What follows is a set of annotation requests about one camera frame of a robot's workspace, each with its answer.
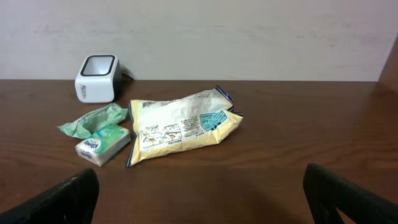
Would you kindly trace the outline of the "yellow white snack bag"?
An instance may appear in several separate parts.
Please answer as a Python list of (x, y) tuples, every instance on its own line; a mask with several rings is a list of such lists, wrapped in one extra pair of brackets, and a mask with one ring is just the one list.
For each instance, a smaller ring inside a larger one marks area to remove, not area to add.
[(170, 101), (131, 100), (134, 144), (126, 165), (219, 144), (244, 115), (220, 86)]

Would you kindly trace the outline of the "light green wrapper pack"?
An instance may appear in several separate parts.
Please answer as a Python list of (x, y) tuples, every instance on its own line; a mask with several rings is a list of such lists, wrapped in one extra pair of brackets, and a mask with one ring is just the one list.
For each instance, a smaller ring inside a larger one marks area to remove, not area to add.
[(122, 108), (117, 103), (110, 103), (102, 108), (90, 111), (71, 123), (58, 126), (58, 129), (67, 136), (85, 139), (100, 128), (124, 121), (127, 112), (127, 108)]

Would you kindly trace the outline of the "teal Kleenex tissue pack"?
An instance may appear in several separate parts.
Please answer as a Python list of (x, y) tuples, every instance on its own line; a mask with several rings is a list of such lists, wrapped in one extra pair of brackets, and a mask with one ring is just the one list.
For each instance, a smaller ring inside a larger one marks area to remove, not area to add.
[(101, 167), (130, 141), (128, 129), (110, 124), (82, 140), (75, 146), (75, 150), (80, 157)]

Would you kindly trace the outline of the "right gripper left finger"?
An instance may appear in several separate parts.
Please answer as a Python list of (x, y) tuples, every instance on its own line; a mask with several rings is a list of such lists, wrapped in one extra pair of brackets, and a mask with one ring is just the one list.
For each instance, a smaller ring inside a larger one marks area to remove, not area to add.
[(100, 185), (83, 169), (34, 198), (1, 214), (1, 223), (91, 223)]

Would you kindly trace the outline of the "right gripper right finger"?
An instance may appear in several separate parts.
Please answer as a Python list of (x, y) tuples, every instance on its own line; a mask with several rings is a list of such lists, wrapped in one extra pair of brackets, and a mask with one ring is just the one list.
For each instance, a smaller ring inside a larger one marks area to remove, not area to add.
[(397, 223), (397, 205), (315, 163), (309, 163), (303, 189), (315, 223)]

